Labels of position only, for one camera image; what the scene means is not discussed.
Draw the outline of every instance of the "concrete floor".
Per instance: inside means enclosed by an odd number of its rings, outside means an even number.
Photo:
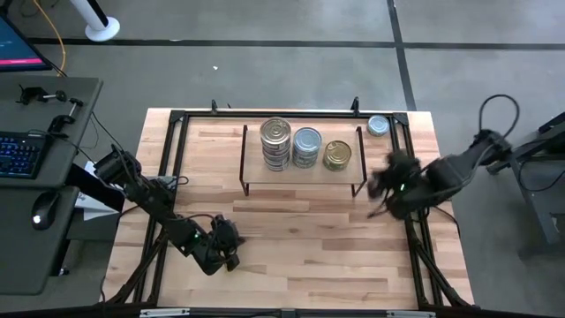
[[[387,0],[99,2],[122,23],[120,39],[394,40]],[[53,37],[41,16],[22,19],[18,7],[16,1],[10,16],[26,35]],[[565,42],[561,0],[396,0],[395,7],[405,42]],[[33,10],[30,1],[24,10]],[[68,2],[48,13],[63,37],[84,37],[85,24]],[[58,64],[58,46],[39,49]],[[407,109],[395,49],[66,49],[69,76],[105,81],[96,113],[132,152],[149,107],[204,107],[214,98],[233,107],[348,109],[358,95],[364,110]],[[478,106],[489,95],[506,93],[521,103],[520,122],[509,137],[515,143],[528,140],[539,125],[565,110],[565,50],[407,49],[405,54],[416,107],[433,113],[444,155],[468,147],[478,129]],[[505,131],[510,111],[507,103],[493,102],[486,126]],[[117,112],[127,114],[126,121]],[[89,132],[85,145],[93,137]],[[108,149],[102,136],[90,153],[101,157]],[[476,304],[565,316],[565,260],[517,257],[516,250],[531,244],[537,229],[510,171],[492,177],[481,170],[454,204]],[[75,245],[68,255],[74,269],[70,276],[53,278],[37,297],[0,297],[0,310],[94,303],[110,248],[110,243]]]

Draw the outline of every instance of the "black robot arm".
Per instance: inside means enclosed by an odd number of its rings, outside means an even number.
[[[471,182],[478,166],[502,159],[510,149],[498,132],[481,130],[460,155],[436,159],[424,169],[418,159],[396,152],[388,155],[385,170],[373,172],[369,196],[376,199],[386,191],[383,204],[395,218],[404,219],[410,212],[446,201]]]
[[[207,275],[213,275],[223,264],[228,270],[239,264],[237,246],[244,240],[239,237],[236,225],[221,215],[215,216],[212,230],[206,233],[193,219],[176,216],[174,193],[159,178],[143,177],[140,163],[129,152],[112,145],[112,152],[94,168],[100,180],[122,187],[125,197],[153,217],[172,245],[184,256],[192,255]]]

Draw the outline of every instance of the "butcher block tabletop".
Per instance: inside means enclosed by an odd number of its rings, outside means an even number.
[[[157,175],[171,109],[149,109],[137,159],[145,176]],[[412,145],[423,165],[440,153],[429,112],[408,112]],[[303,309],[416,309],[418,307],[404,222],[390,214],[367,219],[379,202],[366,188],[356,198],[350,185],[253,184],[245,196],[239,181],[243,126],[257,130],[267,119],[191,117],[175,212],[223,214],[246,242],[240,265],[213,276],[169,244],[160,307],[252,307]],[[384,169],[392,151],[389,135],[366,132],[366,119],[288,118],[291,126],[335,132],[363,129],[367,173]],[[177,151],[176,129],[169,169]],[[402,134],[401,148],[405,148]],[[451,203],[441,208],[453,213]],[[103,290],[111,298],[139,263],[149,215],[136,208],[118,225]],[[195,218],[206,230],[209,220]],[[469,303],[473,302],[456,225],[432,209],[428,217],[436,264]],[[432,299],[422,262],[426,296]],[[148,271],[145,295],[152,283]]]

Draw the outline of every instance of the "monitor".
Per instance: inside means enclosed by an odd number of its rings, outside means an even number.
[[[47,59],[0,13],[0,72],[51,69]]]

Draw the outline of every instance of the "blue backlit keyboard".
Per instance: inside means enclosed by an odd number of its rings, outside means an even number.
[[[36,178],[47,148],[45,135],[0,132],[0,178]]]

